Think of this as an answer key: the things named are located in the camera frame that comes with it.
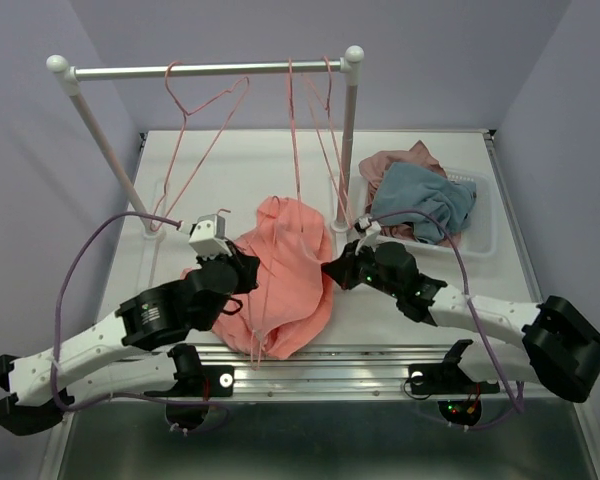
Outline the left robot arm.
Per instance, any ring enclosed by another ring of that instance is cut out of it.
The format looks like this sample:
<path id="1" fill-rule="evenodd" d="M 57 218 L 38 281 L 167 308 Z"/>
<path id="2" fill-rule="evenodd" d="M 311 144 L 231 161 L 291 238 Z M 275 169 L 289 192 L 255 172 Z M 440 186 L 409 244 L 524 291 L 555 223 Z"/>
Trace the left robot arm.
<path id="1" fill-rule="evenodd" d="M 187 343 L 258 286 L 260 261 L 236 252 L 202 260 L 184 278 L 144 290 L 78 335 L 28 357 L 0 355 L 0 426 L 16 436 L 51 429 L 68 412 L 126 397 L 202 408 L 232 393 L 230 367 L 202 364 Z"/>

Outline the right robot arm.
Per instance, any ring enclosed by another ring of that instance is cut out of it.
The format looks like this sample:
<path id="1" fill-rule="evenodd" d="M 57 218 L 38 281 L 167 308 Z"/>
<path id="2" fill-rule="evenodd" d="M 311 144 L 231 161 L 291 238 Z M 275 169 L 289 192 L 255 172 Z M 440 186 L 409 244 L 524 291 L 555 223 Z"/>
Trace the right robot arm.
<path id="1" fill-rule="evenodd" d="M 420 272 L 397 242 L 351 242 L 322 271 L 343 290 L 366 285 L 392 297 L 414 322 L 479 335 L 456 341 L 438 363 L 415 365 L 409 379 L 415 395 L 495 394 L 513 381 L 582 403 L 600 375 L 600 333 L 562 297 L 542 303 L 470 297 Z"/>

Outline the coral pink skirt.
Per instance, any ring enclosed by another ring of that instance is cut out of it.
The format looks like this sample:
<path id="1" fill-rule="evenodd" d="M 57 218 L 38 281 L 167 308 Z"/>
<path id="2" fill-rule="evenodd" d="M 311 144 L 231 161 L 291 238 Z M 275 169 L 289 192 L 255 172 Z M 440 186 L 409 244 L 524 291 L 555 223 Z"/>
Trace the coral pink skirt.
<path id="1" fill-rule="evenodd" d="M 333 258 L 323 215 L 289 197 L 270 196 L 257 209 L 256 226 L 235 240 L 260 259 L 258 287 L 236 298 L 240 312 L 221 315 L 212 332 L 251 358 L 285 360 L 327 326 L 334 286 L 322 265 Z"/>

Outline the dusty pink ruffled skirt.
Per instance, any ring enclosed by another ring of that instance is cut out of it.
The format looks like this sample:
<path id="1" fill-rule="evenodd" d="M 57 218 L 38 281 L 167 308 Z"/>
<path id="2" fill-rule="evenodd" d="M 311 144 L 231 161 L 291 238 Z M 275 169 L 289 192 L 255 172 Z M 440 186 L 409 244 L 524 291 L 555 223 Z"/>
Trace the dusty pink ruffled skirt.
<path id="1" fill-rule="evenodd" d="M 441 167 L 438 160 L 436 160 L 429 152 L 428 148 L 423 142 L 416 142 L 408 150 L 384 150 L 375 153 L 374 155 L 362 160 L 359 164 L 360 175 L 368 182 L 368 190 L 365 202 L 365 211 L 370 213 L 371 201 L 373 200 L 374 194 L 386 173 L 388 168 L 394 163 L 409 163 L 418 166 L 425 167 L 431 171 L 434 171 L 444 177 L 447 177 L 446 172 Z M 407 239 L 417 241 L 412 236 L 410 227 L 386 227 L 381 225 L 381 234 L 388 237 L 397 239 Z M 433 245 L 449 245 L 448 240 L 445 238 L 444 241 L 433 244 Z"/>

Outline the blue denim skirt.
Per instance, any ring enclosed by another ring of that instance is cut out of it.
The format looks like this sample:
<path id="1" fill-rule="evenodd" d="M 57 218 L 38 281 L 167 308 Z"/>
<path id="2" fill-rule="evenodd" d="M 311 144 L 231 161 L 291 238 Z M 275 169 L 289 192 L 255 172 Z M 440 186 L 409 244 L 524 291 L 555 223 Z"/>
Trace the blue denim skirt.
<path id="1" fill-rule="evenodd" d="M 370 213 L 386 227 L 410 227 L 425 244 L 438 244 L 445 233 L 457 235 L 470 226 L 477 185 L 449 180 L 425 167 L 392 164 L 371 201 Z"/>

